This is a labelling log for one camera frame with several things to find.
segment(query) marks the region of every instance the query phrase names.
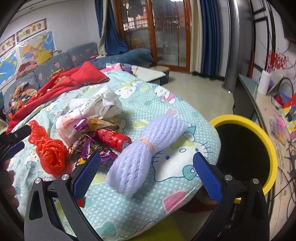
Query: map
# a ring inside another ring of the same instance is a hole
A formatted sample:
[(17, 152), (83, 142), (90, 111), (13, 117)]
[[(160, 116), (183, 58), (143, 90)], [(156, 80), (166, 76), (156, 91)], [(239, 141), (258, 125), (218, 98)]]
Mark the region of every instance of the map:
[(28, 61), (38, 60), (37, 53), (45, 50), (55, 51), (52, 32), (45, 32), (19, 44), (20, 58), (22, 64)]
[(5, 80), (13, 78), (17, 70), (17, 57), (14, 50), (0, 58), (0, 84)]

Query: red berry branch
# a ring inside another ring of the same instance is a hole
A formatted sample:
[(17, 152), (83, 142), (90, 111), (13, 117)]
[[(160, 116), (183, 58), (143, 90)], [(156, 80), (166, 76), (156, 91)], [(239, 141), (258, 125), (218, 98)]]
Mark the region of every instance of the red berry branch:
[(267, 55), (267, 59), (268, 62), (266, 72), (268, 73), (271, 73), (277, 69), (284, 69), (289, 61), (289, 57), (279, 52), (279, 49), (277, 51), (270, 50)]

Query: hello kitty tablecloth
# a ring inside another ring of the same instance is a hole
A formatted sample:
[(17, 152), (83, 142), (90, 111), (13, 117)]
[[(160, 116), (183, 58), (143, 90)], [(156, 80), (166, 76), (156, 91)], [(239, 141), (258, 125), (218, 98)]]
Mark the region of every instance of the hello kitty tablecloth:
[[(168, 148), (156, 153), (146, 181), (133, 198), (117, 194), (106, 183), (111, 162), (101, 164), (86, 193), (82, 212), (105, 241), (134, 237), (149, 229), (167, 215), (186, 204), (202, 186), (193, 168), (192, 157), (201, 152), (211, 164), (216, 164), (220, 152), (220, 139), (216, 130), (188, 103), (157, 85), (143, 82), (122, 71), (110, 71), (105, 83), (115, 91), (123, 104), (123, 112), (116, 117), (119, 131), (135, 141), (152, 119), (169, 113), (190, 123), (186, 132)], [(59, 98), (36, 108), (13, 131), (34, 119), (44, 126), (50, 137), (60, 139), (56, 120), (72, 98), (90, 98), (105, 84), (85, 86), (62, 94)], [(41, 177), (52, 180), (45, 173), (36, 155), (36, 146), (24, 139), (25, 148), (11, 159), (9, 168), (16, 173), (14, 186), (20, 202), (19, 212), (24, 215), (34, 180)], [(65, 229), (72, 233), (69, 223), (55, 200)]]

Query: trash can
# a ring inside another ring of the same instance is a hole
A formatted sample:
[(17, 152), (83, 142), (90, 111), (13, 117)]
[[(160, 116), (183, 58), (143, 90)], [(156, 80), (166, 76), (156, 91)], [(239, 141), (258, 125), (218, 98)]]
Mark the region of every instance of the trash can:
[(276, 180), (278, 167), (269, 136), (256, 123), (239, 115), (218, 116), (210, 124), (221, 140), (217, 167), (236, 180), (249, 182), (257, 178), (264, 195), (267, 194)]

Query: red can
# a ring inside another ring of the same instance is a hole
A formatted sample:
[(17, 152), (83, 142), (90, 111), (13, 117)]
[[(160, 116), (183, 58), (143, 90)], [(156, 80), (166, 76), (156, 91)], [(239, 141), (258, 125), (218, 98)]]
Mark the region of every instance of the red can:
[(96, 136), (98, 140), (119, 152), (122, 152), (124, 148), (131, 144), (131, 139), (128, 136), (106, 128), (96, 130)]

